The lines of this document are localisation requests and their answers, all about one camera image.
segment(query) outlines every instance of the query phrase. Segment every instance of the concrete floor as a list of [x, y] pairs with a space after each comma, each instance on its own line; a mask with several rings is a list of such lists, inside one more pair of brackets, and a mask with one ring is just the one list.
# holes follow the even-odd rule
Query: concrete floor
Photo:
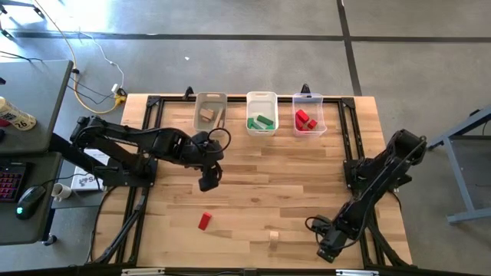
[[[344, 0], [352, 35], [490, 36], [491, 2], [481, 0]], [[154, 34], [341, 35], [335, 0], [256, 1], [59, 1], [46, 8], [64, 31]], [[4, 28], [53, 31], [24, 9], [10, 8]], [[129, 93], [195, 91], [244, 93], [314, 92], [352, 95], [342, 41], [100, 40], [125, 72]], [[119, 72], [90, 40], [71, 39], [82, 83], [108, 93]], [[401, 128], [435, 137], [491, 104], [491, 48], [479, 43], [353, 43], [363, 95], [375, 96], [386, 140]], [[0, 38], [0, 50], [43, 59], [71, 59], [61, 39]], [[100, 110], [110, 107], [101, 104]], [[119, 122], [122, 108], [104, 116]], [[55, 131], [68, 136], [77, 117], [89, 115], [67, 91]], [[464, 210], [442, 149], [428, 153], [401, 188], [404, 224], [414, 264], [429, 269], [491, 274], [491, 218], [447, 224]], [[483, 204], [491, 188], [480, 188]], [[0, 271], [83, 264], [95, 209], [57, 211], [53, 233], [60, 241], [0, 247]]]

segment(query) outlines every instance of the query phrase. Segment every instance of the keyboard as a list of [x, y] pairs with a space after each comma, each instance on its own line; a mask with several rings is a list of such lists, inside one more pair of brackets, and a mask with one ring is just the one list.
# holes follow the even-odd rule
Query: keyboard
[[24, 192], [29, 163], [0, 164], [0, 203], [17, 202]]

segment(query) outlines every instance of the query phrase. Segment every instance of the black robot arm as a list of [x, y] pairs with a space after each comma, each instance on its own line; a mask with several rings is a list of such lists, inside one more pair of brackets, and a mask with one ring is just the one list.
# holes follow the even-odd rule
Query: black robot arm
[[[150, 165], [155, 159], [200, 169], [203, 177], [199, 180], [199, 188], [203, 192], [216, 188], [222, 178], [218, 161], [223, 159], [224, 149], [218, 141], [211, 140], [206, 132], [191, 137], [175, 128], [138, 130], [92, 116], [78, 119], [70, 141], [78, 149], [98, 149], [111, 158], [108, 166], [94, 167], [91, 170], [104, 180], [104, 185], [111, 184], [114, 179], [123, 179], [122, 175], [131, 175], [142, 180], [149, 178], [155, 173], [155, 168]], [[118, 143], [137, 146], [139, 151], [130, 153]], [[126, 179], [121, 182], [132, 186], [131, 178]]]
[[319, 235], [322, 237], [318, 242], [317, 254], [333, 262], [343, 248], [360, 239], [367, 226], [374, 227], [371, 217], [375, 204], [385, 192], [411, 181], [406, 172], [422, 161], [425, 152], [426, 137], [417, 137], [407, 130], [400, 130], [392, 136], [386, 150], [375, 158], [346, 162], [344, 171], [347, 185], [353, 194], [351, 200], [341, 207], [332, 220], [317, 215], [308, 218], [313, 219], [311, 226], [305, 222], [316, 233], [316, 238]]

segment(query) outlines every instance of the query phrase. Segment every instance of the mug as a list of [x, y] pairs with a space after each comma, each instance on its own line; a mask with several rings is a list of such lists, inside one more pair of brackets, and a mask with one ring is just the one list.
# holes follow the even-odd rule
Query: mug
[[51, 196], [54, 197], [54, 200], [60, 202], [63, 199], [66, 199], [71, 194], [71, 189], [68, 186], [65, 186], [61, 183], [55, 183], [53, 186], [53, 191], [51, 192]]

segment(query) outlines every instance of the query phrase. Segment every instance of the plastic bin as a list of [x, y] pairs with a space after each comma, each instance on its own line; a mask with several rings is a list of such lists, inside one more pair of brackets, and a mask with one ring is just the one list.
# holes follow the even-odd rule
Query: plastic bin
[[[323, 96], [320, 94], [293, 95], [293, 133], [295, 136], [320, 136], [328, 129], [324, 123], [324, 111], [322, 110], [323, 99]], [[309, 116], [310, 120], [313, 119], [317, 121], [317, 126], [313, 130], [297, 130], [295, 125], [295, 115], [299, 110], [303, 110]]]
[[[278, 97], [275, 92], [269, 91], [252, 91], [247, 93], [247, 112], [245, 118], [245, 128], [251, 136], [273, 136], [279, 125], [278, 119]], [[247, 119], [254, 118], [254, 121], [261, 127], [265, 128], [264, 123], [258, 122], [257, 117], [264, 117], [274, 121], [273, 130], [256, 130], [247, 127]]]
[[[202, 108], [213, 110], [214, 117], [211, 121], [205, 122], [204, 120], [201, 120], [199, 111]], [[198, 93], [198, 95], [196, 95], [196, 105], [194, 110], [194, 123], [193, 123], [194, 129], [198, 132], [199, 131], [209, 132], [210, 130], [212, 130], [213, 125], [215, 124], [216, 121], [216, 116], [218, 115], [220, 108], [223, 108], [222, 116], [220, 117], [220, 119], [223, 120], [222, 127], [225, 128], [226, 111], [227, 111], [227, 95], [224, 93]]]

